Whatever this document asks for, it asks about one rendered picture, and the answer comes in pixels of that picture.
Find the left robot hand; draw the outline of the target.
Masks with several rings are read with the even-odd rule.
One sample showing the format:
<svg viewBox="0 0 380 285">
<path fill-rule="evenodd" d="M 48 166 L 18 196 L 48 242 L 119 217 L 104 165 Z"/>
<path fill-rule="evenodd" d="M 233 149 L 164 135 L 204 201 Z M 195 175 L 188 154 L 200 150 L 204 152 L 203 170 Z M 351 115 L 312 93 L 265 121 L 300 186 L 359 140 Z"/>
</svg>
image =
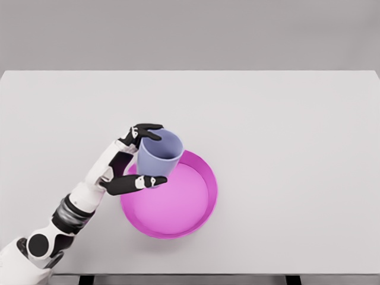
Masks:
<svg viewBox="0 0 380 285">
<path fill-rule="evenodd" d="M 87 174 L 85 181 L 96 189 L 116 196 L 153 188 L 167 182 L 165 176 L 125 175 L 124 171 L 138 154 L 141 140 L 149 138 L 160 141 L 161 136 L 153 130 L 162 129 L 163 125 L 139 123 L 129 128 L 124 136 L 113 141 L 100 155 Z"/>
</svg>

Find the pink round plate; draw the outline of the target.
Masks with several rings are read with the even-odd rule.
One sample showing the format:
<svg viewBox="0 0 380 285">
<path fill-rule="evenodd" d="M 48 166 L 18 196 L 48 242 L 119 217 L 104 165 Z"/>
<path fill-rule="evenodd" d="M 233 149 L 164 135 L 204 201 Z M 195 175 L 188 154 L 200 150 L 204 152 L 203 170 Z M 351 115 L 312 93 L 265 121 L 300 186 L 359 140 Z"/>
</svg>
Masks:
<svg viewBox="0 0 380 285">
<path fill-rule="evenodd" d="M 200 229 L 211 217 L 219 194 L 209 164 L 186 150 L 167 183 L 121 195 L 126 219 L 139 232 L 156 239 L 177 239 Z"/>
</svg>

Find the lavender blue cup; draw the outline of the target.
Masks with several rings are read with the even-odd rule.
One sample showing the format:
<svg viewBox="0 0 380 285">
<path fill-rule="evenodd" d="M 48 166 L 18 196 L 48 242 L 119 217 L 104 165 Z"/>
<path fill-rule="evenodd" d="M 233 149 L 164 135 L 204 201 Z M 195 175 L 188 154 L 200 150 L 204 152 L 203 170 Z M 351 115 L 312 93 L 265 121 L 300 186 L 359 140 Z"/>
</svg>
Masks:
<svg viewBox="0 0 380 285">
<path fill-rule="evenodd" d="M 137 174 L 168 178 L 183 155 L 183 142 L 175 133 L 164 128 L 151 132 L 160 136 L 161 140 L 155 141 L 148 137 L 141 139 Z"/>
</svg>

